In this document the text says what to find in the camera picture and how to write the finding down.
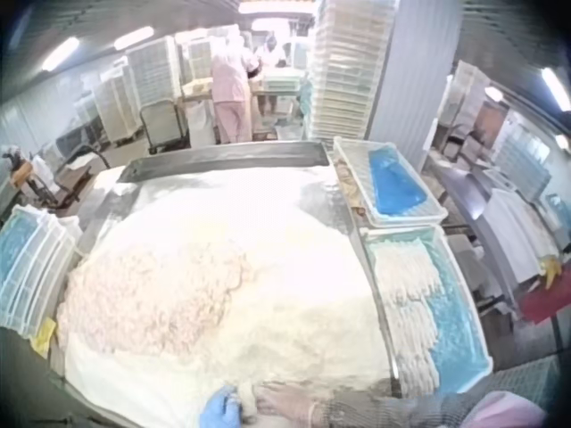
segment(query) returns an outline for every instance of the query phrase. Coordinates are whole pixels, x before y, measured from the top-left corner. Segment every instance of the plastic tray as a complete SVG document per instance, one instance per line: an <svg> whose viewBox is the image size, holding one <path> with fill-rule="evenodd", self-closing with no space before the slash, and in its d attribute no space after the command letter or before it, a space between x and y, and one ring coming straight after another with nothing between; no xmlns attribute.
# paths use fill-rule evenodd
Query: plastic tray
<svg viewBox="0 0 571 428"><path fill-rule="evenodd" d="M387 216L380 214L375 202L375 185L371 177L368 164L368 154L386 147L393 148L399 157L400 164L406 169L410 177L426 192L426 200L418 206L408 210L400 216ZM345 159L351 173L355 177L357 186L365 201L367 217L373 227L406 227L437 225L448 216L448 211L436 200L417 171L402 157L394 144L373 143L370 141L335 139L335 150Z"/></svg>
<svg viewBox="0 0 571 428"><path fill-rule="evenodd" d="M18 286L18 292L12 299L11 307L5 319L4 325L21 333L24 318L29 309L32 295L38 287L41 286L42 275L46 271L49 259L52 257L57 245L65 235L65 229L59 226L57 219L48 218L46 224L39 229L44 229L42 233L37 234L37 238L29 241L27 251L29 257L26 257L26 264L23 266L25 275L21 279Z"/></svg>
<svg viewBox="0 0 571 428"><path fill-rule="evenodd" d="M11 312L14 311L21 285L27 279L36 253L49 232L47 227L49 216L41 211L34 214L31 211L16 208L12 215L13 218L10 221L14 221L14 225L25 222L26 229L22 228L20 230L15 227L9 230L8 233L12 235L9 236L9 238L18 239L18 242L14 242L17 243L17 245L13 247L15 250L2 249L2 258L4 258L4 252L6 250L11 250L8 255L10 259L13 259L13 263L6 278L3 278L2 289L0 290L1 325L6 325Z"/></svg>
<svg viewBox="0 0 571 428"><path fill-rule="evenodd" d="M58 285L63 284L74 255L75 243L69 235L65 235L50 259L41 286L37 287L29 305L24 325L19 331L22 337L35 337L44 321L46 311L55 309L58 292L61 289Z"/></svg>
<svg viewBox="0 0 571 428"><path fill-rule="evenodd" d="M364 233L365 248L373 266L377 263L373 252L375 243L410 242L417 238L426 246L443 283L441 293L426 299L438 330L438 343L431 350L440 375L440 387L436 392L465 392L492 372L493 363L476 305L444 231L439 226L426 226ZM383 290L379 289L379 292L382 296Z"/></svg>

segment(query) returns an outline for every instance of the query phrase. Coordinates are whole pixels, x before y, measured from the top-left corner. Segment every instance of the food processing table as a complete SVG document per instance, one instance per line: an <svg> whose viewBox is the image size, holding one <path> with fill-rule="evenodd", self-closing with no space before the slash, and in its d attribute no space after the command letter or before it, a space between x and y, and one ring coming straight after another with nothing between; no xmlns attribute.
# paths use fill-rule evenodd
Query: food processing table
<svg viewBox="0 0 571 428"><path fill-rule="evenodd" d="M292 184L286 181L278 183L285 186L288 191L295 193L294 200L296 200L299 209L346 236L354 249L371 287L377 308L379 328L385 340L391 369L391 379L387 379L390 381L389 391L386 393L398 396L400 394L398 368L383 302L375 285L372 268L363 247L359 230L355 226L352 214L341 193L334 167L321 144L310 142L229 144L164 153L159 156L134 160L121 172L118 169L105 171L107 177L102 179L101 186L97 186L100 189L99 192L94 190L84 201L86 209L79 212L81 224L87 224L79 243L79 250L88 254L114 225L129 216L136 207L138 209L153 201L153 196L145 193L144 183L150 183L153 180L161 180L164 183L166 180L170 190L180 187L208 189L215 184L209 183L207 179L203 178L202 173L227 171L222 176L233 177L233 170L254 169L256 174L263 175L264 171L272 168L279 168L285 172L288 170L310 171L314 176L310 183ZM119 173L120 177L111 187ZM236 176L240 180L241 174L236 174ZM103 202L99 208L95 208L102 200L104 193L106 195ZM91 406L81 394L65 381L65 367L61 350L53 346L52 351L51 366L57 374L55 381L71 395ZM122 424L127 422L123 418L118 419L110 412L102 409L97 410L102 416L111 420L120 421Z"/></svg>

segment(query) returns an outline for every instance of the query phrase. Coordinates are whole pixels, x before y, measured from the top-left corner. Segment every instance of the stack of crates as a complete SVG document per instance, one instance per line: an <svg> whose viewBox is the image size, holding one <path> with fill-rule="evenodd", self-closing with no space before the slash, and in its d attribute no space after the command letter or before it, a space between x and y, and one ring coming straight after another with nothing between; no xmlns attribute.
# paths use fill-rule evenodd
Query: stack of crates
<svg viewBox="0 0 571 428"><path fill-rule="evenodd" d="M109 141L132 137L141 127L127 67L111 70L94 89L95 104Z"/></svg>
<svg viewBox="0 0 571 428"><path fill-rule="evenodd" d="M186 45L186 55L193 80L211 77L212 37L192 40Z"/></svg>
<svg viewBox="0 0 571 428"><path fill-rule="evenodd" d="M381 78L395 0L322 0L311 55L309 138L361 139Z"/></svg>
<svg viewBox="0 0 571 428"><path fill-rule="evenodd" d="M550 172L525 148L508 137L495 160L528 202L536 202L551 181Z"/></svg>
<svg viewBox="0 0 571 428"><path fill-rule="evenodd" d="M180 97L177 46L167 36L127 50L137 111L147 104Z"/></svg>
<svg viewBox="0 0 571 428"><path fill-rule="evenodd" d="M0 326L28 339L53 315L74 261L79 222L16 206L0 231Z"/></svg>

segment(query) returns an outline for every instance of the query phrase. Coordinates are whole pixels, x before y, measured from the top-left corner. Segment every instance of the hand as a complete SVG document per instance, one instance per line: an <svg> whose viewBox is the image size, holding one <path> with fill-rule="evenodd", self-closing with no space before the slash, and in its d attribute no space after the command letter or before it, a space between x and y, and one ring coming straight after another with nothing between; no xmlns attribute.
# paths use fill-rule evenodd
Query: hand
<svg viewBox="0 0 571 428"><path fill-rule="evenodd" d="M231 397L235 393L234 386L216 391L200 415L200 428L240 428L240 404Z"/></svg>
<svg viewBox="0 0 571 428"><path fill-rule="evenodd" d="M301 426L320 424L318 402L305 390L282 383L264 383L253 388L256 407L263 415L280 415Z"/></svg>

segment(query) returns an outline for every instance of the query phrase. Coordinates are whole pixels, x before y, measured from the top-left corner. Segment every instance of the metal edge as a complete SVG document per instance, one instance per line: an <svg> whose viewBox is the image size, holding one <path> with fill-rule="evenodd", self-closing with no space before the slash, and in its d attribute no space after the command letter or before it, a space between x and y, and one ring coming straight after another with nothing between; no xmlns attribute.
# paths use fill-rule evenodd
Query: metal edge
<svg viewBox="0 0 571 428"><path fill-rule="evenodd" d="M127 165L118 183L136 183L213 170L328 165L329 159L320 143L292 141L224 144L134 160Z"/></svg>
<svg viewBox="0 0 571 428"><path fill-rule="evenodd" d="M329 158L329 163L331 168L335 169L333 166L333 159L331 159L329 153L327 153L327 157ZM363 267L363 271L365 276L367 277L368 284L371 288L371 292L373 294L373 301L375 302L375 306L377 307L377 320L379 323L379 329L381 330L381 334L383 335L383 339L385 340L385 347L387 352L387 357L390 363L391 368L391 395L395 398L402 397L402 389L401 389L401 380L399 376L399 367L396 362L396 353L394 351L393 345L393 337L391 336L390 327L388 324L388 318L385 312L385 304L383 303L383 298L381 296L380 291L378 290L377 280L375 279L375 274L373 270L373 265L371 263L370 257L365 249L365 244L363 242L363 238L360 233L360 229L357 227L357 223L355 221L355 217L351 213L351 208L349 203L347 202L347 198L345 194L341 191L341 185L339 183L339 179L337 173L335 171L335 178L336 182L339 185L339 193L343 197L344 200L344 210L346 211L346 217L350 220L350 230L348 231L349 241L355 251L357 259L361 263Z"/></svg>

